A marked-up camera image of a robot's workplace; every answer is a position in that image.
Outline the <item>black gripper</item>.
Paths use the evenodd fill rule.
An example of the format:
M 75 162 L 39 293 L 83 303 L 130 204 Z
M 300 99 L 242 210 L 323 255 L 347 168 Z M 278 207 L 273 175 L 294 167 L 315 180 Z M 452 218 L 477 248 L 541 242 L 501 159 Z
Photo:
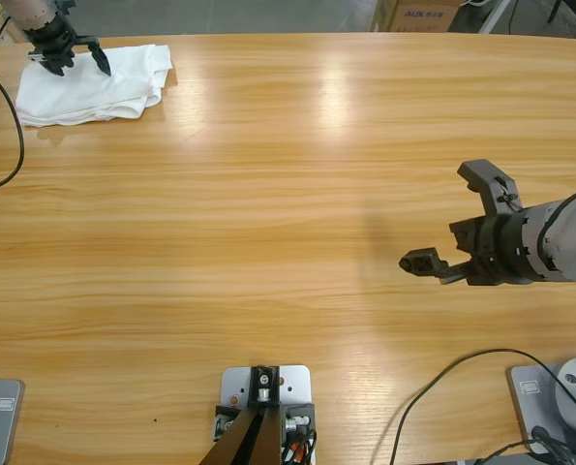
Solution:
M 42 20 L 39 26 L 24 27 L 23 33 L 35 48 L 30 57 L 56 76 L 64 76 L 64 69 L 74 66 L 73 48 L 78 45 L 87 46 L 99 70 L 111 76 L 108 58 L 98 40 L 93 36 L 79 36 L 61 10 L 55 10 L 54 17 Z
M 481 216 L 451 223 L 456 249 L 470 255 L 461 263 L 462 278 L 470 286 L 526 285 L 545 278 L 529 263 L 531 247 L 523 242 L 526 211 L 511 215 Z M 417 277 L 442 278 L 449 268 L 436 248 L 408 251 L 399 267 Z

